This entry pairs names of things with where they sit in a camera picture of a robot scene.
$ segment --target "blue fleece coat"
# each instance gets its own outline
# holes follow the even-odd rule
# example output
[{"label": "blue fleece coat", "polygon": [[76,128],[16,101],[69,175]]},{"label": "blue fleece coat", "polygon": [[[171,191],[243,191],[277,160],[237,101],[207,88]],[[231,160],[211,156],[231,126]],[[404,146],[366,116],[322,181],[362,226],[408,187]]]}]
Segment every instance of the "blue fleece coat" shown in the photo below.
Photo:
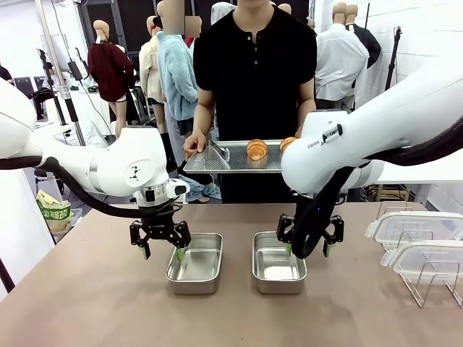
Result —
[{"label": "blue fleece coat", "polygon": [[191,119],[197,105],[193,57],[180,35],[165,35],[160,31],[156,36],[159,79],[171,115],[177,121]]}]

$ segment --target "metal container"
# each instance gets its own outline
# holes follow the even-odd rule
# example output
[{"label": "metal container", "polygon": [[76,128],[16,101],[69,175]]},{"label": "metal container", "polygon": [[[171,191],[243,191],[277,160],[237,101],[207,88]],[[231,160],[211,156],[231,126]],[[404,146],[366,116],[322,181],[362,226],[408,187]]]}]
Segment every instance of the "metal container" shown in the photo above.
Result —
[{"label": "metal container", "polygon": [[175,294],[212,294],[217,291],[222,263],[220,234],[191,234],[182,261],[172,252],[166,276]]},{"label": "metal container", "polygon": [[217,141],[215,144],[226,151],[208,145],[202,153],[195,153],[184,170],[191,174],[279,174],[281,173],[281,140],[265,140],[267,155],[260,160],[247,156],[249,141]]},{"label": "metal container", "polygon": [[274,231],[263,232],[252,240],[252,275],[262,294],[299,294],[307,268],[304,260],[288,254]]}]

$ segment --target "bread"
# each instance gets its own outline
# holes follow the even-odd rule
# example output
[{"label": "bread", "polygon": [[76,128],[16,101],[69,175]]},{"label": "bread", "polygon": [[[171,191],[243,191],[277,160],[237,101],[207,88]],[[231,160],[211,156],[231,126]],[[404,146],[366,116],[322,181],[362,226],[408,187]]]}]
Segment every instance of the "bread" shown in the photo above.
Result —
[{"label": "bread", "polygon": [[252,160],[262,159],[267,152],[267,144],[262,140],[252,140],[247,144],[247,156]]},{"label": "bread", "polygon": [[293,143],[293,141],[297,140],[296,137],[288,137],[287,139],[284,139],[283,141],[281,141],[281,144],[280,144],[280,151],[283,153],[284,150],[290,145]]}]

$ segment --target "beige coat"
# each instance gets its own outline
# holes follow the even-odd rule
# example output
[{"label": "beige coat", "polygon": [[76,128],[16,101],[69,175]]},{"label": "beige coat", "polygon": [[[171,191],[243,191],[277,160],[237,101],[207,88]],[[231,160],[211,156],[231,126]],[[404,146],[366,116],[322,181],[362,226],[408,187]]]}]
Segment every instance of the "beige coat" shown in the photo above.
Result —
[{"label": "beige coat", "polygon": [[160,103],[166,102],[158,71],[158,38],[154,35],[140,49],[140,84],[143,92]]}]

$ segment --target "person's hand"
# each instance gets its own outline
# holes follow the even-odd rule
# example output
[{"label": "person's hand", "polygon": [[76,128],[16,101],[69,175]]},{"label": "person's hand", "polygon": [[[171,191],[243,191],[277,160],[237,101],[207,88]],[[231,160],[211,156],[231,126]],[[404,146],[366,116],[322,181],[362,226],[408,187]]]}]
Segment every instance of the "person's hand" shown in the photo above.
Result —
[{"label": "person's hand", "polygon": [[299,139],[301,137],[301,134],[302,134],[302,125],[297,129],[294,137],[297,137]]},{"label": "person's hand", "polygon": [[204,151],[206,143],[205,135],[202,132],[193,132],[190,137],[185,140],[183,150],[187,154],[187,158],[191,157],[196,152]]}]

